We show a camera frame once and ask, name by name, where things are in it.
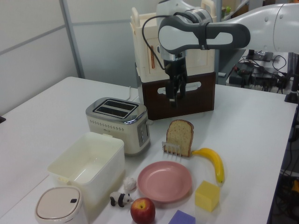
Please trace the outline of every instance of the panda figurine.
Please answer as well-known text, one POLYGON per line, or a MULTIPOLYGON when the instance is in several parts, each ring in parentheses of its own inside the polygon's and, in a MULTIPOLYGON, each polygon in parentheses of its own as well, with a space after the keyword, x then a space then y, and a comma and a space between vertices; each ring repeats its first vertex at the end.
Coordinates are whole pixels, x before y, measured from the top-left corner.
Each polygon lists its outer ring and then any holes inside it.
POLYGON ((130 197, 130 194, 122 194, 120 192, 112 192, 110 194, 111 205, 115 206, 118 204, 120 207, 125 207, 126 204, 133 202, 133 199, 130 197))

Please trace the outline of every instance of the trash can lid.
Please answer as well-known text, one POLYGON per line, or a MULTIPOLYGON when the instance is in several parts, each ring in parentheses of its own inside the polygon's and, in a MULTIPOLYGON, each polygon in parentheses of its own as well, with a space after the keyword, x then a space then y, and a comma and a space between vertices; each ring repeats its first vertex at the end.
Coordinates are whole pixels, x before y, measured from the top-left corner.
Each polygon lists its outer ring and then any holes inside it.
POLYGON ((52 188, 41 196, 36 213, 42 219, 64 218, 74 212, 79 201, 80 192, 76 188, 52 188))

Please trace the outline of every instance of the purple sponge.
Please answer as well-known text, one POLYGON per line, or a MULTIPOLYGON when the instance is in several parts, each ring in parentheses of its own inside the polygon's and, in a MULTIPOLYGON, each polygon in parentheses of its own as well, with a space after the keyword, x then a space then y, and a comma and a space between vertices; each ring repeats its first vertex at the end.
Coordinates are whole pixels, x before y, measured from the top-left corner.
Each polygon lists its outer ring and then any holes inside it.
POLYGON ((195 222, 195 217, 177 210, 168 224, 195 224, 195 222))

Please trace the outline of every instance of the toaster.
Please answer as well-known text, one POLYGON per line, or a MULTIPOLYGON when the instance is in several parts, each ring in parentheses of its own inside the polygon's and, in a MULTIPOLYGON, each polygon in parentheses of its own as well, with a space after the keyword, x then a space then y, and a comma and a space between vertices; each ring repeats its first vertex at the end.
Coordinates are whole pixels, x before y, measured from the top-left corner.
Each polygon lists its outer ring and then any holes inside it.
POLYGON ((86 109, 91 132, 123 140, 125 154, 135 155, 150 143, 147 108, 143 104, 101 98, 86 109))

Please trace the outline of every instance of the pink plate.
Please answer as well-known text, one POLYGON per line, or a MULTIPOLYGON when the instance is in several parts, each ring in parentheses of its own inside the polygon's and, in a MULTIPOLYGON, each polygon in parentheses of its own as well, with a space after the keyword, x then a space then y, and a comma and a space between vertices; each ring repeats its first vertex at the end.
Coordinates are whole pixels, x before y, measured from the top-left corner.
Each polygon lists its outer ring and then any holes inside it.
POLYGON ((192 186, 186 167, 171 161, 160 161, 144 168, 137 179, 138 189, 158 202, 174 202, 184 197, 192 186))

